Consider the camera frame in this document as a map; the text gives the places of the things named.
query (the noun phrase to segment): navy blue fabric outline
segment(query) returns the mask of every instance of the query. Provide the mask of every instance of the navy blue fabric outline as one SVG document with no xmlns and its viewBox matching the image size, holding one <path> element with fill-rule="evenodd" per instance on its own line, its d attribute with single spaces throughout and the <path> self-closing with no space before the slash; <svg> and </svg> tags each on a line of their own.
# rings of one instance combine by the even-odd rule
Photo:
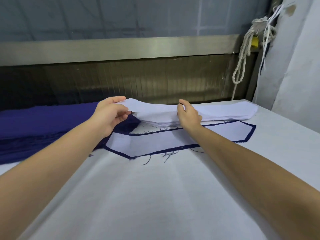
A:
<svg viewBox="0 0 320 240">
<path fill-rule="evenodd" d="M 219 124 L 208 124 L 208 125 L 203 125 L 203 127 L 222 125 L 222 124 L 229 124 L 229 123 L 234 123 L 234 122 L 237 122 L 237 121 L 239 121 L 239 120 L 234 120 L 234 121 L 229 121 L 229 122 L 224 122 L 224 123 L 219 123 Z M 242 121 L 239 121 L 239 122 L 251 126 L 252 129 L 251 129 L 251 131 L 249 132 L 249 134 L 247 135 L 247 137 L 244 140 L 234 141 L 234 143 L 248 142 L 250 140 L 250 138 L 252 137 L 252 135 L 253 135 L 253 133 L 254 133 L 254 131 L 255 131 L 257 126 L 254 125 L 254 124 L 248 124 L 248 123 L 245 123 L 245 122 L 242 122 Z M 175 130 L 183 130 L 183 128 L 160 130 L 160 131 L 149 132 L 149 133 L 144 133 L 144 134 L 130 134 L 130 133 L 121 133 L 121 134 L 128 135 L 128 136 L 144 136 L 144 135 L 149 135 L 149 134 L 154 134 L 154 133 L 161 133 L 161 132 L 175 131 Z M 103 148 L 106 149 L 107 151 L 113 152 L 113 153 L 115 153 L 115 154 L 117 154 L 119 156 L 125 157 L 125 158 L 127 158 L 129 160 L 136 159 L 138 157 L 143 157 L 143 156 L 149 156 L 149 155 L 155 155 L 155 154 L 161 154 L 161 153 L 167 153 L 167 152 L 173 152 L 173 151 L 179 151 L 179 150 L 185 150 L 185 149 L 197 148 L 197 147 L 200 147 L 199 144 L 184 145 L 184 146 L 180 146 L 180 147 L 174 147 L 174 148 L 169 148 L 169 149 L 165 149 L 165 150 L 162 150 L 162 151 L 148 153 L 148 154 L 141 155 L 141 156 L 131 157 L 131 156 L 128 156 L 127 154 L 124 154 L 124 153 L 121 153 L 121 152 L 118 152 L 118 151 L 110 149 L 109 147 L 106 146 L 106 144 L 103 146 Z"/>
</svg>

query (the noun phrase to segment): stainless steel frame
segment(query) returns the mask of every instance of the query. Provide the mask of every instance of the stainless steel frame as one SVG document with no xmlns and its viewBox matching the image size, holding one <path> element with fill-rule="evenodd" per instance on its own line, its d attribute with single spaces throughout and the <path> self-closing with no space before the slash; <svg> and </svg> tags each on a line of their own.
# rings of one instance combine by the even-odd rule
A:
<svg viewBox="0 0 320 240">
<path fill-rule="evenodd" d="M 0 66 L 232 54 L 239 35 L 0 43 Z"/>
</svg>

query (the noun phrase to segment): yellow tag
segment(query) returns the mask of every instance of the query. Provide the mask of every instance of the yellow tag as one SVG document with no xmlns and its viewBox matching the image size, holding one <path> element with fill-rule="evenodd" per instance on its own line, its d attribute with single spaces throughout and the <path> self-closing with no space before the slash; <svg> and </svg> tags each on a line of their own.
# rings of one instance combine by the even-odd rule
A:
<svg viewBox="0 0 320 240">
<path fill-rule="evenodd" d="M 251 47 L 254 49 L 259 47 L 259 38 L 257 36 L 253 36 Z"/>
</svg>

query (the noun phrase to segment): white paper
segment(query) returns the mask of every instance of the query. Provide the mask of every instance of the white paper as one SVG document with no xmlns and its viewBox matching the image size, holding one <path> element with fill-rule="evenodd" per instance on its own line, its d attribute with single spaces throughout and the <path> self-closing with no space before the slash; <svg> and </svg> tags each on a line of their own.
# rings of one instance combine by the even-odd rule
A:
<svg viewBox="0 0 320 240">
<path fill-rule="evenodd" d="M 252 126 L 240 121 L 206 126 L 206 128 L 230 141 L 243 141 L 252 130 Z M 197 144 L 197 142 L 195 142 L 184 129 L 176 129 L 141 135 L 113 133 L 106 143 L 106 146 L 114 151 L 126 154 L 129 157 L 138 157 L 193 144 Z"/>
<path fill-rule="evenodd" d="M 129 111 L 136 112 L 136 117 L 149 125 L 164 128 L 171 125 L 178 125 L 176 105 L 148 104 L 135 99 L 127 99 L 119 102 L 128 107 Z M 221 120 L 247 120 L 252 118 L 258 110 L 258 106 L 242 101 L 228 105 L 198 104 L 194 108 L 202 116 L 202 121 Z"/>
</svg>

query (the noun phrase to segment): navy blue fabric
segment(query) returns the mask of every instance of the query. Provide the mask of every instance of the navy blue fabric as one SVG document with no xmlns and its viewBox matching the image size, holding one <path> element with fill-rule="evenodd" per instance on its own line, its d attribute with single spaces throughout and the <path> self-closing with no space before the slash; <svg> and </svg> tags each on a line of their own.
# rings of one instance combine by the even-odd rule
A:
<svg viewBox="0 0 320 240">
<path fill-rule="evenodd" d="M 0 165 L 25 160 L 50 145 L 88 120 L 97 104 L 38 106 L 0 112 Z M 114 131 L 130 133 L 139 124 L 136 117 L 129 115 Z M 95 149 L 102 148 L 107 139 Z"/>
<path fill-rule="evenodd" d="M 234 122 L 237 122 L 237 121 L 238 120 L 229 121 L 229 122 L 225 122 L 225 123 L 219 123 L 219 124 L 208 124 L 208 125 L 203 125 L 203 127 L 215 126 L 215 125 L 221 125 L 221 124 L 229 124 L 229 123 L 234 123 Z M 250 140 L 250 138 L 252 137 L 252 135 L 254 134 L 254 131 L 255 131 L 256 127 L 257 127 L 254 124 L 248 124 L 248 123 L 245 123 L 245 122 L 242 122 L 242 121 L 240 121 L 240 122 L 251 126 L 252 129 L 251 129 L 251 131 L 249 132 L 249 134 L 247 135 L 247 137 L 244 140 L 234 141 L 235 143 L 248 142 Z M 128 135 L 128 136 L 145 136 L 145 135 L 148 135 L 148 134 L 162 133 L 162 132 L 175 131 L 175 130 L 183 130 L 183 128 L 161 130 L 161 131 L 155 131 L 155 132 L 150 132 L 150 133 L 145 133 L 145 134 L 129 134 L 129 133 L 121 133 L 121 134 L 125 134 L 125 135 Z M 161 154 L 161 153 L 168 153 L 168 152 L 180 151 L 180 150 L 185 150 L 185 149 L 189 149 L 189 148 L 197 148 L 197 147 L 200 147 L 199 144 L 184 145 L 184 146 L 180 146 L 180 147 L 168 148 L 168 149 L 165 149 L 165 150 L 162 150 L 162 151 L 148 153 L 148 154 L 141 155 L 141 156 L 131 157 L 131 156 L 128 156 L 127 154 L 112 150 L 111 148 L 107 147 L 106 145 L 103 146 L 103 148 L 106 149 L 107 151 L 110 151 L 110 152 L 113 152 L 113 153 L 115 153 L 115 154 L 117 154 L 119 156 L 128 158 L 129 160 L 136 159 L 137 157 L 143 157 L 143 156 L 155 155 L 155 154 Z"/>
</svg>

